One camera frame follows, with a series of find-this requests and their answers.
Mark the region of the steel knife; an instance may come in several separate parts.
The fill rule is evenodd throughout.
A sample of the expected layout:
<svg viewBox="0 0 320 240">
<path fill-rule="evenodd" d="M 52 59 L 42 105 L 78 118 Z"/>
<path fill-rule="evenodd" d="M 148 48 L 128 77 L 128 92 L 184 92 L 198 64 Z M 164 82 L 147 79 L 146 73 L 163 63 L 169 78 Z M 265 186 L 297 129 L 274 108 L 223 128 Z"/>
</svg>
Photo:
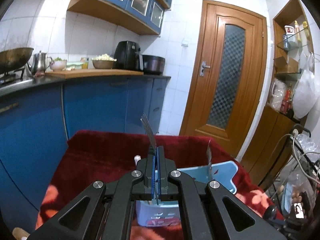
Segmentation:
<svg viewBox="0 0 320 240">
<path fill-rule="evenodd" d="M 206 151 L 207 159 L 208 159 L 207 170 L 208 170 L 208 180 L 209 181 L 211 181 L 213 179 L 213 176 L 212 176 L 212 152 L 210 149 L 210 143 L 211 143 L 211 140 L 208 141 L 207 151 Z"/>
</svg>

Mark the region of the dark spoon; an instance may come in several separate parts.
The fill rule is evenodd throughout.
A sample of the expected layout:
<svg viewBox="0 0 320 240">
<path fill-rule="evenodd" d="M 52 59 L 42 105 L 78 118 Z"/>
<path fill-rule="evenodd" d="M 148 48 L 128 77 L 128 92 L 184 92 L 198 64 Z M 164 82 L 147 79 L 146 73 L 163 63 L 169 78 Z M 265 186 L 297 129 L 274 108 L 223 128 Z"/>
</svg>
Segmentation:
<svg viewBox="0 0 320 240">
<path fill-rule="evenodd" d="M 263 219 L 264 220 L 274 220 L 276 219 L 277 216 L 277 207 L 275 205 L 270 205 L 264 215 L 263 215 Z"/>
</svg>

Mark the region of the large steel fork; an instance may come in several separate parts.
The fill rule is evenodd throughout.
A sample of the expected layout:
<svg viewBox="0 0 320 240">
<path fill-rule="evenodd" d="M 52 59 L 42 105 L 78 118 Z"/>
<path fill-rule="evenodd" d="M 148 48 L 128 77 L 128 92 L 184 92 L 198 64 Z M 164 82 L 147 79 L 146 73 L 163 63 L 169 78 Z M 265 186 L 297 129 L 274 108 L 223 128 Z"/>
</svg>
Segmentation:
<svg viewBox="0 0 320 240">
<path fill-rule="evenodd" d="M 154 170 L 156 169 L 157 167 L 157 144 L 156 144 L 156 139 L 155 139 L 155 136 L 153 134 L 153 131 L 152 131 L 152 128 L 151 128 L 151 125 L 149 123 L 149 120 L 148 120 L 148 117 L 146 116 L 145 113 L 142 114 L 141 116 L 141 122 L 144 126 L 144 129 L 146 131 L 146 134 L 149 138 L 149 141 L 150 141 L 150 145 L 152 146 L 153 148 L 153 155 L 155 156 L 155 164 L 154 164 Z"/>
</svg>

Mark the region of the blue kitchen base cabinets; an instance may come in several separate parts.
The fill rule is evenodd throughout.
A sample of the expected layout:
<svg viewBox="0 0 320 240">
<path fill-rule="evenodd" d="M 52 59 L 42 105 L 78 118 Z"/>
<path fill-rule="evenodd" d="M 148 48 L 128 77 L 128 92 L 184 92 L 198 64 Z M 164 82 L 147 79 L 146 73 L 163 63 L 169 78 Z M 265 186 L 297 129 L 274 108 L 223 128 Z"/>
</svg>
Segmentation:
<svg viewBox="0 0 320 240">
<path fill-rule="evenodd" d="M 79 130 L 158 131 L 169 77 L 41 77 L 1 86 L 1 215 L 33 231 L 47 186 Z"/>
</svg>

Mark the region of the light blue utensil holder box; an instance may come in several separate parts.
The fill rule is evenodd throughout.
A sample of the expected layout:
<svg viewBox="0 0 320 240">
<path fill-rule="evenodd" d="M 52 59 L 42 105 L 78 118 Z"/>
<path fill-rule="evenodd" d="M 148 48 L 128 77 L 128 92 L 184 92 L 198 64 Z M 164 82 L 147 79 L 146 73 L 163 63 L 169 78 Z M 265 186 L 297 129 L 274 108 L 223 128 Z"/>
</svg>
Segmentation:
<svg viewBox="0 0 320 240">
<path fill-rule="evenodd" d="M 208 183 L 208 168 L 206 166 L 180 168 L 194 178 L 194 180 Z M 238 166 L 233 161 L 225 161 L 212 165 L 212 180 L 218 181 L 232 194 L 236 194 L 237 188 L 233 183 L 233 177 L 238 171 Z M 151 201 L 136 202 L 137 223 L 144 227 L 174 226 L 180 223 L 180 211 L 177 201 L 162 202 L 158 198 Z"/>
</svg>

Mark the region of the wooden door with glass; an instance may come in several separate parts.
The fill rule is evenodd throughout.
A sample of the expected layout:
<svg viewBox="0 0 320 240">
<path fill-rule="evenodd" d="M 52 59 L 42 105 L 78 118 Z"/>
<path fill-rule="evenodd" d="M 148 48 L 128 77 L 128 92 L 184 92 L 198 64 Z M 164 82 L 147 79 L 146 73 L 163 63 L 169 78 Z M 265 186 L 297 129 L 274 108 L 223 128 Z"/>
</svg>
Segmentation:
<svg viewBox="0 0 320 240">
<path fill-rule="evenodd" d="M 222 2 L 202 3 L 199 41 L 180 135 L 212 137 L 236 157 L 259 105 L 266 18 Z M 200 77 L 202 61 L 210 66 Z"/>
</svg>

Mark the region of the wooden cutting board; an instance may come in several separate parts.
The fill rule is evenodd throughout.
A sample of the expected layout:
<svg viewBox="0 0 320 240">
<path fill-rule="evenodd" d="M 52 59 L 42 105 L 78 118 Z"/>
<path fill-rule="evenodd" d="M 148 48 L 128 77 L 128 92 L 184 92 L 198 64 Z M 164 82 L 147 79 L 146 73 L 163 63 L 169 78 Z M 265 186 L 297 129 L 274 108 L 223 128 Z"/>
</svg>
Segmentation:
<svg viewBox="0 0 320 240">
<path fill-rule="evenodd" d="M 97 76 L 142 76 L 143 72 L 123 70 L 123 69 L 76 69 L 64 71 L 46 72 L 46 76 L 57 77 L 60 79 L 75 79 L 83 77 Z"/>
</svg>

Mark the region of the bowl of white food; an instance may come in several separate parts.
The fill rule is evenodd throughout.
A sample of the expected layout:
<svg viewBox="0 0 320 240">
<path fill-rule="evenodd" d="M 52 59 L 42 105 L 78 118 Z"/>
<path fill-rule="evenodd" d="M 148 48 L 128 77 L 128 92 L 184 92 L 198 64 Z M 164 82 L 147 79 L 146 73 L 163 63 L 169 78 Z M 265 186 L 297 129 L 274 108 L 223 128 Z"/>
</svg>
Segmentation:
<svg viewBox="0 0 320 240">
<path fill-rule="evenodd" d="M 112 69 L 117 62 L 108 54 L 103 54 L 92 58 L 93 67 L 95 69 Z"/>
</svg>

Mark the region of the white plastic bag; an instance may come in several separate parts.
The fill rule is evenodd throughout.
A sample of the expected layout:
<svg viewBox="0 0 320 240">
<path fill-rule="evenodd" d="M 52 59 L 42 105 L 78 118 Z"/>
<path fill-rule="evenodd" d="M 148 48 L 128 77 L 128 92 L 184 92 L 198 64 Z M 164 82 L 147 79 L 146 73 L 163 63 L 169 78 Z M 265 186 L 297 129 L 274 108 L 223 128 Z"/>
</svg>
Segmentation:
<svg viewBox="0 0 320 240">
<path fill-rule="evenodd" d="M 315 105 L 319 97 L 319 82 L 313 73 L 315 57 L 310 53 L 300 79 L 297 81 L 293 95 L 293 111 L 296 119 L 306 116 Z"/>
</svg>

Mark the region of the white floral bowl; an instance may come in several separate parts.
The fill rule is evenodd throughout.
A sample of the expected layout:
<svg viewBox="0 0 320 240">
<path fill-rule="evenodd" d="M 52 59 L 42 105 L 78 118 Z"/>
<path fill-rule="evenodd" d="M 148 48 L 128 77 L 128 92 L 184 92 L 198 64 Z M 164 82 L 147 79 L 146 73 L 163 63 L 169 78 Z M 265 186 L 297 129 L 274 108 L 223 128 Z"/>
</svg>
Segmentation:
<svg viewBox="0 0 320 240">
<path fill-rule="evenodd" d="M 49 65 L 52 71 L 62 71 L 67 67 L 67 60 L 56 57 Z"/>
</svg>

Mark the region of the dark rice cooker pot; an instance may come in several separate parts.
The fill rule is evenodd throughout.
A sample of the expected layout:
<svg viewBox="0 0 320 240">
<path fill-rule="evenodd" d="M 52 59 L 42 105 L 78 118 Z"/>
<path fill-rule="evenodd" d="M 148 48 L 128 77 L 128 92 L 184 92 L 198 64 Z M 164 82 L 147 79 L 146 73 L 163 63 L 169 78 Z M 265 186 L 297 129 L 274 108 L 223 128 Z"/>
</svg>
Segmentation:
<svg viewBox="0 0 320 240">
<path fill-rule="evenodd" d="M 165 58 L 153 55 L 143 55 L 143 72 L 145 74 L 162 75 Z"/>
</svg>

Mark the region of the black air fryer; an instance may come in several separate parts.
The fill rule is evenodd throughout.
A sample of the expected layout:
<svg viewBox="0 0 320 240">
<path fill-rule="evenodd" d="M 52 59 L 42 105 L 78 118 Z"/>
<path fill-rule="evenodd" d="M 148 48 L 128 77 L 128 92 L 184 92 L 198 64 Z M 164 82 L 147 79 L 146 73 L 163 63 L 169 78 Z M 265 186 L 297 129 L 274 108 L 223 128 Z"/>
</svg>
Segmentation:
<svg viewBox="0 0 320 240">
<path fill-rule="evenodd" d="M 120 41 L 114 53 L 116 69 L 143 71 L 143 56 L 140 45 L 133 41 Z"/>
</svg>

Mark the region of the steel kettle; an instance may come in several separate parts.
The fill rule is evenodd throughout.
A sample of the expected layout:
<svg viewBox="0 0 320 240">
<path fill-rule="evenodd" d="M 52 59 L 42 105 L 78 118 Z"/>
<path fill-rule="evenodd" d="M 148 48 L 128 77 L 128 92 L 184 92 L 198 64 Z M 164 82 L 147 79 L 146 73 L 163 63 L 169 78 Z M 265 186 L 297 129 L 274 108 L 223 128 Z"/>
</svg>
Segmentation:
<svg viewBox="0 0 320 240">
<path fill-rule="evenodd" d="M 52 64 L 53 58 L 47 56 L 47 53 L 39 51 L 33 55 L 33 63 L 27 62 L 25 65 L 25 71 L 27 77 L 39 77 L 44 76 L 47 68 Z"/>
</svg>

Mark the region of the wooden shelf unit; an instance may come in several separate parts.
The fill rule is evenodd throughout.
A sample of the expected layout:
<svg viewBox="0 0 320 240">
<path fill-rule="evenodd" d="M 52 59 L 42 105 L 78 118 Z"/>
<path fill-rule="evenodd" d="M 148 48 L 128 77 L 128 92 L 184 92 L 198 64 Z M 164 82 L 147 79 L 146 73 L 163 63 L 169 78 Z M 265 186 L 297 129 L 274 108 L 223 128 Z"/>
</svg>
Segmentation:
<svg viewBox="0 0 320 240">
<path fill-rule="evenodd" d="M 272 19 L 274 58 L 267 101 L 242 165 L 253 183 L 267 189 L 291 157 L 289 133 L 306 118 L 295 116 L 292 99 L 307 57 L 313 53 L 312 37 L 300 0 L 289 0 Z"/>
</svg>

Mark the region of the blue glass wall cabinet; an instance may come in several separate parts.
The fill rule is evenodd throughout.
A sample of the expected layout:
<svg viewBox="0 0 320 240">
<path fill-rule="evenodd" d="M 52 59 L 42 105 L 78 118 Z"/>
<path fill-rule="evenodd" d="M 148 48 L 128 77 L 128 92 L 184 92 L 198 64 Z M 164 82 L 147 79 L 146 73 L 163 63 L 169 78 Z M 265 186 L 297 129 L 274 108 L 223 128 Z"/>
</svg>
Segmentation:
<svg viewBox="0 0 320 240">
<path fill-rule="evenodd" d="M 92 16 L 139 35 L 158 35 L 172 0 L 71 0 L 68 11 Z"/>
</svg>

